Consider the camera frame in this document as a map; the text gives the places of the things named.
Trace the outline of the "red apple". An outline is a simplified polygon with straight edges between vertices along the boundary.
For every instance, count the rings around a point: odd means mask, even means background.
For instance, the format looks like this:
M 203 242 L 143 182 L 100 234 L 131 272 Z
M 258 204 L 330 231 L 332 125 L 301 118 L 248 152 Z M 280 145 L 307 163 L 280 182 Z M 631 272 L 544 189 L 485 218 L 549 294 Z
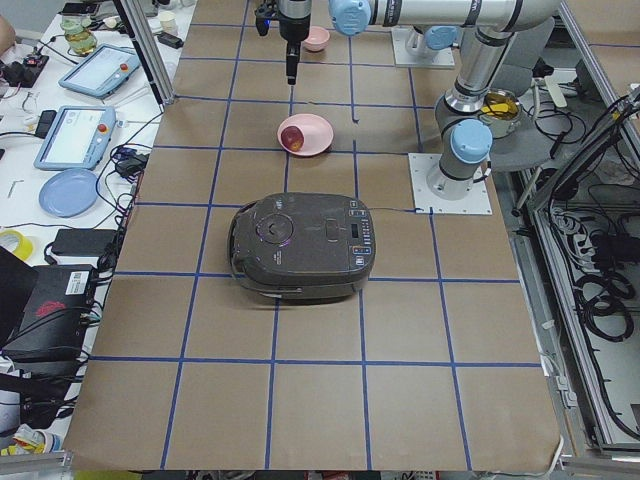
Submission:
M 283 128 L 279 138 L 281 145 L 290 152 L 300 151 L 305 142 L 302 130 L 295 125 L 289 125 Z

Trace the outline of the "pink bowl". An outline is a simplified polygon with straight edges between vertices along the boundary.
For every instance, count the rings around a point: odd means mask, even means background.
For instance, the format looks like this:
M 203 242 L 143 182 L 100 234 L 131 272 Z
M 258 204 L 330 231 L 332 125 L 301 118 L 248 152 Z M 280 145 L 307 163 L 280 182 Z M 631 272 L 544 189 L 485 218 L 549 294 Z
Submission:
M 307 38 L 302 46 L 309 52 L 321 52 L 326 49 L 330 41 L 330 32 L 321 26 L 311 26 Z

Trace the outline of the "pink plate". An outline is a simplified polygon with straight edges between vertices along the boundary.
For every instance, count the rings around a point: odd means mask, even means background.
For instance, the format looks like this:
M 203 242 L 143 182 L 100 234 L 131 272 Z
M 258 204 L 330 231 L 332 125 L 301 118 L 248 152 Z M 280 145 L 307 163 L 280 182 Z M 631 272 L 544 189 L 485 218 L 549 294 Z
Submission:
M 299 127 L 304 134 L 304 146 L 298 152 L 290 152 L 280 143 L 280 132 L 289 125 Z M 277 129 L 276 138 L 287 152 L 297 156 L 311 157 L 323 153 L 331 146 L 334 139 L 334 131 L 331 124 L 323 117 L 316 114 L 303 113 L 291 115 L 282 121 Z

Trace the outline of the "light blue plate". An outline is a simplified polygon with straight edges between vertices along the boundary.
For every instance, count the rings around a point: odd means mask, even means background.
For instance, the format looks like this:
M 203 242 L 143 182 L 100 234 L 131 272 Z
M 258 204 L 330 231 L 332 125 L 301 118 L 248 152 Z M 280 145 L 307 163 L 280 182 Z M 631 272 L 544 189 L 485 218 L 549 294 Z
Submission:
M 97 200 L 96 175 L 86 169 L 69 169 L 51 177 L 39 192 L 39 205 L 47 213 L 70 218 L 91 208 Z

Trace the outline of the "white paper cup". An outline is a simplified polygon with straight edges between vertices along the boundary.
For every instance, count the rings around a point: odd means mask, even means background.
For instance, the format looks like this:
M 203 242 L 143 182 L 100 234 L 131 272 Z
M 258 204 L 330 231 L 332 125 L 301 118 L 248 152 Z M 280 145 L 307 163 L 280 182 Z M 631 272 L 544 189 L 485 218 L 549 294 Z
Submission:
M 163 32 L 171 35 L 178 35 L 178 26 L 176 21 L 176 15 L 172 11 L 163 10 L 158 13 L 158 20 L 160 22 Z

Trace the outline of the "blue teach pendant far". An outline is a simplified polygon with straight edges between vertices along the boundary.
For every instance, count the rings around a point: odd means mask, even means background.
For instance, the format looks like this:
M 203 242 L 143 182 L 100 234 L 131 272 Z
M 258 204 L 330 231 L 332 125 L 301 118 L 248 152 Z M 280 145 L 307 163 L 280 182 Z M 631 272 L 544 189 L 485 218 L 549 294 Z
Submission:
M 141 66 L 130 48 L 101 45 L 59 81 L 60 87 L 104 99 L 113 94 Z

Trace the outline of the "blue teach pendant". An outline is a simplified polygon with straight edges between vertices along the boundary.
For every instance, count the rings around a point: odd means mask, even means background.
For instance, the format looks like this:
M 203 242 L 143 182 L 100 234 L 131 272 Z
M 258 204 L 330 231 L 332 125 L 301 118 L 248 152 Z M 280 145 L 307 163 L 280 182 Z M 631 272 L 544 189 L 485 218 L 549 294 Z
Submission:
M 39 170 L 94 169 L 102 159 L 116 124 L 111 106 L 63 106 L 34 160 Z
M 141 66 L 130 48 L 101 45 L 59 81 L 60 87 L 104 99 L 113 94 Z

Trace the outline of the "dark grey rice cooker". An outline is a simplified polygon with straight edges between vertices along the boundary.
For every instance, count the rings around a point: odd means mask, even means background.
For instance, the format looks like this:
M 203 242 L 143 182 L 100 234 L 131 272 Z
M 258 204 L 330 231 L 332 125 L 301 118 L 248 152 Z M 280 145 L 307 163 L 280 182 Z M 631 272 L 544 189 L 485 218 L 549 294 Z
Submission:
M 229 227 L 233 277 L 267 297 L 351 296 L 367 283 L 375 256 L 371 212 L 345 195 L 271 194 L 242 207 Z

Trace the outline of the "green glass bottle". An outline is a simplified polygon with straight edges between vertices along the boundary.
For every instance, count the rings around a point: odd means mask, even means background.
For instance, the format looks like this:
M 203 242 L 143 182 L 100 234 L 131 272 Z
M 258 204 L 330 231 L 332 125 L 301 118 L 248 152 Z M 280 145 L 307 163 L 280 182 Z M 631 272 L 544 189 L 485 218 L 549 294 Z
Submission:
M 73 53 L 86 56 L 96 49 L 97 39 L 89 29 L 90 25 L 91 19 L 88 17 L 62 18 L 60 26 Z

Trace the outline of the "steel pot with yellow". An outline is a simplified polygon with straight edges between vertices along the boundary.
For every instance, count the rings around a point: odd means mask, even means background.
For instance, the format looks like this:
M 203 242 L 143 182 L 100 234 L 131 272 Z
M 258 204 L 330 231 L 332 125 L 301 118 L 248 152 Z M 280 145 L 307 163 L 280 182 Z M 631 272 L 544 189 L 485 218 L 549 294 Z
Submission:
M 490 90 L 478 115 L 478 119 L 490 129 L 494 139 L 512 134 L 520 126 L 521 117 L 519 100 L 506 90 Z

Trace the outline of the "blue teach pendant near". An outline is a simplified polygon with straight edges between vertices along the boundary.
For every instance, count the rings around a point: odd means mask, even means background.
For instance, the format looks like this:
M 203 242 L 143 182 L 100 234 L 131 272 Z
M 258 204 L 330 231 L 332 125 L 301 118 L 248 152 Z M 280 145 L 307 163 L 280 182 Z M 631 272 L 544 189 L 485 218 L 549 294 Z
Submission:
M 63 106 L 34 160 L 39 170 L 94 169 L 102 159 L 116 124 L 111 106 Z

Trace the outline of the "black power adapter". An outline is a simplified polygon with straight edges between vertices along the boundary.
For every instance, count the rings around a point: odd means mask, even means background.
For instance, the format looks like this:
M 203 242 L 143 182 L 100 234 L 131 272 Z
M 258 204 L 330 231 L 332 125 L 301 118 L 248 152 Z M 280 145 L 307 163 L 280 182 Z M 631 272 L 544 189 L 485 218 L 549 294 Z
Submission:
M 113 229 L 60 229 L 50 252 L 58 257 L 98 257 L 113 243 Z

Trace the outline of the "yellow tape roll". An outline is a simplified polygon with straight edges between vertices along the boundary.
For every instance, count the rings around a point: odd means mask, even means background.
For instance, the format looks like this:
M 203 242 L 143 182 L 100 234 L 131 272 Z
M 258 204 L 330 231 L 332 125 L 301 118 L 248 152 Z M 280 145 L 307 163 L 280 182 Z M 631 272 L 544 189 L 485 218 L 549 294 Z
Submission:
M 19 231 L 13 229 L 1 231 L 0 245 L 22 261 L 27 261 L 34 251 L 31 240 Z

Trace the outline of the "black computer box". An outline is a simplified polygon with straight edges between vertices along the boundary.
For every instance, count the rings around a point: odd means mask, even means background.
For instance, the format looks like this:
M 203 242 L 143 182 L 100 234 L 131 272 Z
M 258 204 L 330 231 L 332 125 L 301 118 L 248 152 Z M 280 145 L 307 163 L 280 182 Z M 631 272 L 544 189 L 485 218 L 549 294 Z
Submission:
M 53 362 L 80 356 L 92 313 L 98 272 L 93 266 L 41 265 L 21 319 L 1 341 L 1 354 L 15 362 Z

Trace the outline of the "aluminium frame post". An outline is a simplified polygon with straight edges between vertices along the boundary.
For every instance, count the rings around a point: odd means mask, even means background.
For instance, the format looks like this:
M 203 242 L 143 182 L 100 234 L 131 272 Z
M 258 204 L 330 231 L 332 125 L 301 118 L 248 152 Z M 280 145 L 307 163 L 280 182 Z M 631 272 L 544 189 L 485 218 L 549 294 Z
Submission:
M 172 104 L 175 92 L 140 2 L 114 0 L 114 5 L 126 27 L 156 102 L 162 106 Z

